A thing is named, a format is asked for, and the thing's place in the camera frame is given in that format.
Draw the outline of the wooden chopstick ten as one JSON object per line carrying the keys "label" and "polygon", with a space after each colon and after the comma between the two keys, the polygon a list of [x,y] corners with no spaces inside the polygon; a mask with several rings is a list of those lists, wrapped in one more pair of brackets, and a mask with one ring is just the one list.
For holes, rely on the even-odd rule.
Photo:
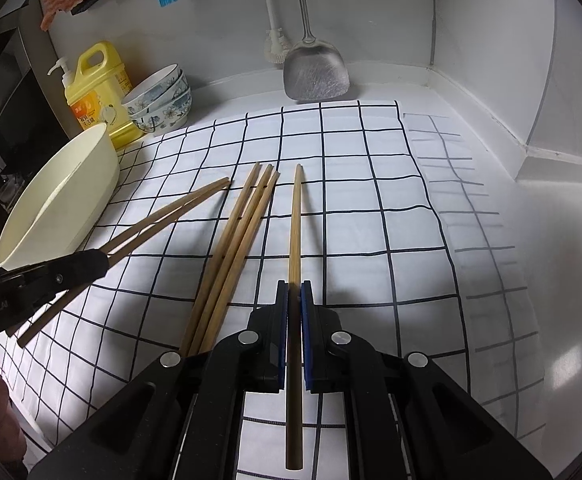
{"label": "wooden chopstick ten", "polygon": [[266,206],[273,194],[279,172],[272,166],[265,169],[256,190],[249,201],[247,211],[240,220],[227,250],[227,260],[221,265],[216,284],[204,308],[199,330],[191,346],[193,354],[210,351],[224,323],[229,302],[240,281],[245,259],[251,250]]}

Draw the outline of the wooden chopstick seven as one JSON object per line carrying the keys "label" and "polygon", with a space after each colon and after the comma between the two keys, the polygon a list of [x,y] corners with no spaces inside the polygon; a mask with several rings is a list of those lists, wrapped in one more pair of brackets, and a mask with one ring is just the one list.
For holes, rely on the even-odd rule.
{"label": "wooden chopstick seven", "polygon": [[288,273],[287,390],[285,390],[285,468],[303,468],[303,390],[301,287],[301,207],[303,168],[297,164],[291,204]]}

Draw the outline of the wooden chopstick nine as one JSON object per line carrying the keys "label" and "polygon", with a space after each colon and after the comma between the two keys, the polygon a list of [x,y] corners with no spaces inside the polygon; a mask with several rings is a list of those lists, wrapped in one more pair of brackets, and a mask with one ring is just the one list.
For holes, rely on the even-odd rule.
{"label": "wooden chopstick nine", "polygon": [[191,310],[183,343],[180,346],[182,356],[194,356],[200,350],[207,326],[225,287],[227,276],[233,265],[233,260],[236,258],[245,230],[249,226],[255,208],[259,204],[264,188],[273,172],[273,166],[267,165],[259,182],[255,182],[259,176],[259,168],[261,168],[261,164],[257,162],[245,180],[242,191],[233,205],[225,229],[216,245],[211,262],[205,270],[199,294],[195,298]]}

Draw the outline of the wooden chopstick eight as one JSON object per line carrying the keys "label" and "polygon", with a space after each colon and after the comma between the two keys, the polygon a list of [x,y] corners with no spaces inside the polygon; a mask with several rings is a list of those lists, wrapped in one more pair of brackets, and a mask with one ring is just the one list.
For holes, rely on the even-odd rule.
{"label": "wooden chopstick eight", "polygon": [[219,238],[219,241],[216,244],[213,256],[209,264],[205,268],[198,295],[197,297],[195,297],[195,302],[193,303],[191,309],[191,315],[186,328],[186,332],[183,341],[181,342],[181,345],[179,347],[179,354],[183,358],[186,358],[188,354],[189,347],[192,343],[193,336],[195,336],[195,331],[197,330],[206,301],[209,299],[211,289],[215,282],[215,278],[217,277],[219,268],[223,263],[231,239],[233,238],[233,232],[235,232],[236,230],[236,226],[240,220],[241,214],[244,211],[245,204],[247,203],[250,197],[252,185],[259,176],[260,166],[261,164],[259,162],[256,162],[253,165],[247,179],[245,179],[243,188],[236,200],[235,205],[233,205],[233,210],[229,214],[225,229],[223,233],[221,233],[221,237]]}

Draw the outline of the large cream bowl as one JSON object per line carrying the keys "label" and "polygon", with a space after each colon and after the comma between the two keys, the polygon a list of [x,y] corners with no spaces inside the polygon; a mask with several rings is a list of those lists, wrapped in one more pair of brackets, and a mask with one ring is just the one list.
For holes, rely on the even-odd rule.
{"label": "large cream bowl", "polygon": [[0,234],[0,268],[12,271],[74,252],[119,182],[118,155],[102,122],[64,145],[21,194]]}

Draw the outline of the white grid pattern cloth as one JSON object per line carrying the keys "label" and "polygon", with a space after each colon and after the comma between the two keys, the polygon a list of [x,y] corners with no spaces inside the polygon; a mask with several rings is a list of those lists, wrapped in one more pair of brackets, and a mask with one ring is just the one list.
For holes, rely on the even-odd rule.
{"label": "white grid pattern cloth", "polygon": [[378,350],[420,351],[532,452],[544,435],[538,331],[514,247],[455,120],[396,103],[314,104],[199,120],[119,155],[90,247],[222,177],[233,182],[82,292],[26,348],[0,336],[43,458],[161,353],[178,348],[202,274],[253,165],[279,172],[221,336],[288,275],[294,171],[303,168],[302,276]]}

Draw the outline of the bottom floral ceramic bowl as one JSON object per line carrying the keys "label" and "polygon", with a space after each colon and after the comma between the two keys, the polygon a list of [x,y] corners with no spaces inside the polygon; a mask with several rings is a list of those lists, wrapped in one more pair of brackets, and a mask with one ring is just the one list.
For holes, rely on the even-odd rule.
{"label": "bottom floral ceramic bowl", "polygon": [[143,110],[138,114],[132,115],[131,121],[145,134],[167,133],[184,125],[191,109],[191,104],[191,93],[187,92],[152,112]]}

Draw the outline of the white pump soap bottle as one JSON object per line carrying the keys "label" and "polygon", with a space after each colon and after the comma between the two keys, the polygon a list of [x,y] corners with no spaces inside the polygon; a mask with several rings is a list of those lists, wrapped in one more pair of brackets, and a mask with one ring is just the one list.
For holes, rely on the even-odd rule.
{"label": "white pump soap bottle", "polygon": [[68,60],[64,56],[58,58],[54,65],[49,68],[47,75],[50,76],[55,70],[61,70],[61,84],[64,86],[64,89],[69,88],[74,82],[75,73],[70,69]]}

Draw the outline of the yellow dish soap bottle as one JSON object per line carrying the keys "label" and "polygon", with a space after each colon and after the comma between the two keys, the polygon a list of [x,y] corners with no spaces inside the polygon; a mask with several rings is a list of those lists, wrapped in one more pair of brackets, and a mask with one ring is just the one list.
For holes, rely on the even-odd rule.
{"label": "yellow dish soap bottle", "polygon": [[116,48],[109,41],[100,41],[78,57],[64,95],[83,130],[105,124],[114,148],[120,150],[142,136],[122,105],[132,88]]}

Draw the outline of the top floral ceramic bowl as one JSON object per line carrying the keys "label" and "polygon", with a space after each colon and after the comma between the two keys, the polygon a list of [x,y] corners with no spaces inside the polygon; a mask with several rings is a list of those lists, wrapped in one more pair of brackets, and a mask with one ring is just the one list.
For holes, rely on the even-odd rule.
{"label": "top floral ceramic bowl", "polygon": [[122,106],[130,115],[140,112],[175,84],[180,73],[181,69],[178,64],[161,68],[128,92],[121,102]]}

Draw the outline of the steel spatula turner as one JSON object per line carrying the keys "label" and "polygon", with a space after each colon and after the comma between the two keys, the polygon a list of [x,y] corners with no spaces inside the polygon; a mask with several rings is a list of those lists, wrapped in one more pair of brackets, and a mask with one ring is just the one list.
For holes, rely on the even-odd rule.
{"label": "steel spatula turner", "polygon": [[285,94],[297,102],[334,100],[349,92],[349,71],[341,53],[327,41],[317,39],[311,29],[308,4],[299,0],[303,37],[283,64]]}

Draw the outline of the white dish brush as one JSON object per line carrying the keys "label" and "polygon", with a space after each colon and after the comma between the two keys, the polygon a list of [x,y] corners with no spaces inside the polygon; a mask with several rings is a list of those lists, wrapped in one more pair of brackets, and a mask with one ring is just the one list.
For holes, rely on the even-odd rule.
{"label": "white dish brush", "polygon": [[269,23],[269,31],[265,41],[265,58],[271,64],[280,66],[285,62],[285,58],[291,50],[291,44],[279,25],[275,0],[265,0],[265,4]]}

